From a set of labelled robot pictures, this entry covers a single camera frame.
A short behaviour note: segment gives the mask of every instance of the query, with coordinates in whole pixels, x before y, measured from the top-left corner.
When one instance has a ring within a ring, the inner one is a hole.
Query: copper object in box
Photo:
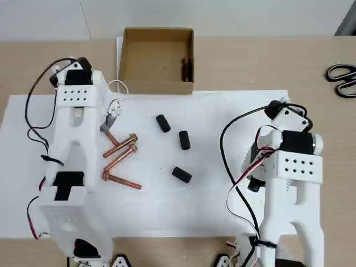
[[[192,82],[192,62],[188,57],[182,59],[182,81]]]
[[[119,146],[120,143],[116,140],[116,138],[114,137],[114,135],[112,135],[109,131],[105,132],[105,135],[107,136],[107,138],[112,142],[112,144],[114,146]]]

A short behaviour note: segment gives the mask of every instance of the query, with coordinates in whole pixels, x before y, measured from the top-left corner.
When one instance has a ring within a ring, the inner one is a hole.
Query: cable tie
[[[47,155],[41,155],[41,158],[43,158],[44,161],[53,161],[55,163],[58,163],[59,165],[62,165],[62,167],[65,165],[62,161],[60,161],[58,159],[54,159]]]
[[[269,241],[259,240],[257,238],[257,236],[250,236],[249,240],[250,240],[250,244],[251,244],[252,247],[255,247],[255,246],[258,246],[258,245],[263,245],[263,246],[266,246],[267,248],[271,248],[271,249],[276,249],[277,248],[277,244],[274,244],[274,243],[269,242]]]

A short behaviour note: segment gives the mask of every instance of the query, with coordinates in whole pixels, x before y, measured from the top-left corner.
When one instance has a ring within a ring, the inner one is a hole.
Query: black scissors handle
[[[344,69],[347,70],[348,72],[337,75],[337,76],[332,76],[331,73],[334,70],[337,69]],[[337,85],[335,87],[335,93],[343,98],[355,98],[356,93],[344,93],[343,89],[356,85],[356,65],[352,64],[336,64],[331,66],[330,68],[327,69],[325,73],[325,78],[329,82],[338,82],[338,81],[344,81],[343,83]]]
[[[348,72],[341,75],[332,76],[331,72],[338,69],[344,69],[347,70]],[[338,82],[338,81],[347,82],[347,80],[351,80],[353,77],[356,77],[356,65],[352,65],[352,64],[336,64],[328,68],[325,73],[325,78],[329,82]]]

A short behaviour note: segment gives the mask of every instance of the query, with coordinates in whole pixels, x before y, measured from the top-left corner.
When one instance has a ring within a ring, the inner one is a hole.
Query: table surface
[[[53,60],[85,56],[107,80],[114,80],[115,40],[0,43],[0,119],[9,95],[27,94],[39,73]],[[353,265],[356,238],[356,112],[354,100],[334,94],[323,77],[334,63],[355,63],[355,37],[197,37],[194,90],[287,89],[293,102],[308,108],[313,132],[324,139],[322,226],[326,266]],[[50,94],[44,79],[37,94]],[[133,266],[210,266],[218,253],[230,253],[228,238],[117,239],[115,252]],[[296,238],[284,238],[301,256]],[[1,240],[0,266],[65,266],[50,240]]]

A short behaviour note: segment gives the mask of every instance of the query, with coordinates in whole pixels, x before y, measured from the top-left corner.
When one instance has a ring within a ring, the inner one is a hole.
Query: bolt head
[[[132,140],[134,141],[134,142],[136,142],[137,140],[138,140],[138,138],[137,138],[137,135],[136,134],[130,134],[130,137],[132,138]]]
[[[138,148],[137,148],[137,146],[135,144],[130,144],[130,149],[132,151],[136,152]]]
[[[103,172],[102,175],[101,175],[101,178],[104,180],[104,181],[107,181],[107,175],[108,173],[107,172]]]

